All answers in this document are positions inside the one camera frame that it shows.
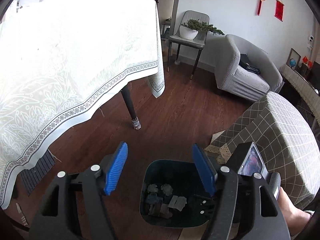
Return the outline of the person's right hand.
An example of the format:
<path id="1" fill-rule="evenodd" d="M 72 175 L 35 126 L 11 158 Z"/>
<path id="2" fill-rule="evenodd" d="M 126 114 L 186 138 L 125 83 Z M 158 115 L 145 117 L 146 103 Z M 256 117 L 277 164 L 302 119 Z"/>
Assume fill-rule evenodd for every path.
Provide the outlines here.
<path id="1" fill-rule="evenodd" d="M 314 211 L 303 211 L 294 206 L 287 193 L 280 187 L 278 204 L 284 216 L 292 239 L 294 239 L 307 225 Z"/>

